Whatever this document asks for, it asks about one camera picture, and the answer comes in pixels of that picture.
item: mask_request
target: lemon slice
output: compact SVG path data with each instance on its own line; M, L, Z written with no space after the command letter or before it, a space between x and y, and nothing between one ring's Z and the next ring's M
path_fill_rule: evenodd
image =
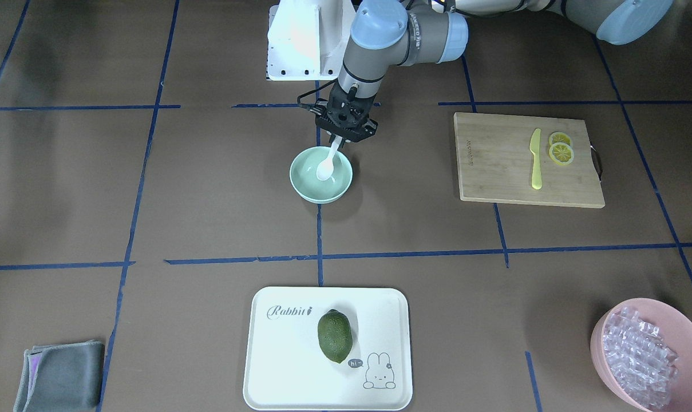
M570 136L567 135L567 133L564 132L555 132L550 134L549 136L549 145L552 146L552 144L555 143L566 143L568 146L572 146L572 139Z
M569 144L558 141L552 144L552 146L549 146L549 156L556 164L565 166L572 163L574 159L574 150Z

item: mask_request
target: white mounting plate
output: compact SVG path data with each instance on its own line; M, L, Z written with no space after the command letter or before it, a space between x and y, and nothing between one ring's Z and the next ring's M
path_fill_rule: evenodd
M283 15L275 22L278 10ZM267 78L274 81L337 78L354 17L350 0L299 3L282 0L280 5L272 6L267 33Z
M318 321L331 308L348 316L354 336L341 363L326 358L318 344ZM252 300L243 394L256 410L403 409L412 400L406 298L389 288L259 290Z

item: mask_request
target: lime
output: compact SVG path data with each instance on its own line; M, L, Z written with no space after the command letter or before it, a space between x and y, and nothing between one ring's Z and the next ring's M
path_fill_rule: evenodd
M318 321L318 343L326 358L341 363L353 347L351 323L343 313L330 310Z
M568 165L574 159L574 150L569 144L559 141L549 146L549 156L556 164Z
M555 132L550 134L549 136L549 145L552 146L552 144L555 143L566 143L568 146L572 146L572 139L570 136L567 135L565 132Z

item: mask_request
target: wooden cutting board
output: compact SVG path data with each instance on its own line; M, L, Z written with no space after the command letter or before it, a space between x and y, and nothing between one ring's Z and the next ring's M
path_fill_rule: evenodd
M533 156L529 141L536 128L541 129L540 190L531 187ZM555 131L572 138L571 164L558 165L549 157L549 136ZM605 206L584 120L456 113L455 143L461 200L573 208Z

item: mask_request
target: blue joint cap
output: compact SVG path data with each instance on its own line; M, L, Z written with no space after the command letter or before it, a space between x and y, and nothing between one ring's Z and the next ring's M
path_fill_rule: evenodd
M407 22L398 0L363 0L351 24L351 39L364 49L385 49L404 36Z
M448 13L448 40L438 63L450 62L463 55L468 44L468 22L458 13Z

